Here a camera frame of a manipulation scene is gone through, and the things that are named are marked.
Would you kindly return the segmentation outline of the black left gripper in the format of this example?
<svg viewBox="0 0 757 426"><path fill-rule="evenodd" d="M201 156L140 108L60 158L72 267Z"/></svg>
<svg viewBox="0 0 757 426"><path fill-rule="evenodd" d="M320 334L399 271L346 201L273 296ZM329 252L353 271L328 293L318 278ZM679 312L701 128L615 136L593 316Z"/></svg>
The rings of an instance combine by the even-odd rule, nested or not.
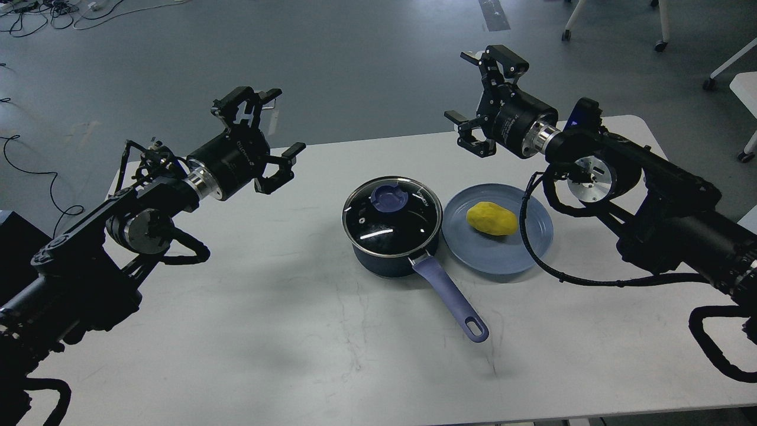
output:
<svg viewBox="0 0 757 426"><path fill-rule="evenodd" d="M191 165L208 170L215 180L214 198L227 201L252 180L256 192L271 195L295 177L296 157L306 144L294 143L281 156L271 156L265 135L258 130L262 111L275 108L281 95L279 88L256 91L238 86L213 101L211 114L228 130L192 151L187 159ZM240 126L255 130L233 130ZM269 164L276 165L277 170L265 177L263 172Z"/></svg>

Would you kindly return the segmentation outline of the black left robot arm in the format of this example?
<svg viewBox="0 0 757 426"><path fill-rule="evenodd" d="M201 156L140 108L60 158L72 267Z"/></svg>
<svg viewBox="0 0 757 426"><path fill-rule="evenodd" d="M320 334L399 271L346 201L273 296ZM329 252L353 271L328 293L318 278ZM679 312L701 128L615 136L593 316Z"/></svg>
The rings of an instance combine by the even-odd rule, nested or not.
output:
<svg viewBox="0 0 757 426"><path fill-rule="evenodd" d="M260 116L279 88L239 86L213 102L224 130L186 157L162 142L125 143L114 192L56 237L13 211L2 211L2 424L31 408L31 391L59 394L46 425L59 425L72 391L63 380L32 372L89 331L110 331L140 308L140 286L158 264L191 265L210 249L179 229L174 217L203 198L229 199L249 183L271 194L294 177L305 143L271 153Z"/></svg>

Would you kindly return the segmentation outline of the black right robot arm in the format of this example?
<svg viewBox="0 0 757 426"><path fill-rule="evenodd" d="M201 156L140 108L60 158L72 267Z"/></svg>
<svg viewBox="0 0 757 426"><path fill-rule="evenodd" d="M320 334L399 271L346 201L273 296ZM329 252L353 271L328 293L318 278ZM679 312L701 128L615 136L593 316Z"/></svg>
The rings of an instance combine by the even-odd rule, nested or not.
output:
<svg viewBox="0 0 757 426"><path fill-rule="evenodd" d="M547 162L546 169L528 181L519 210L519 232L533 261L559 281L581 286L710 284L733 303L694 308L689 330L719 372L755 383L755 372L731 363L704 329L708 318L743 318L743 332L755 342L755 234L716 211L721 191L657 156L649 146L608 130L593 99L579 99L559 129L557 110L518 86L529 64L505 46L487 46L479 56L463 51L460 56L478 68L482 95L475 118L453 110L444 113L457 128L458 145L478 157L494 156L501 146L521 159L543 154ZM528 202L538 187L555 211L597 218L616 235L622 260L649 276L590 280L542 261L526 229Z"/></svg>

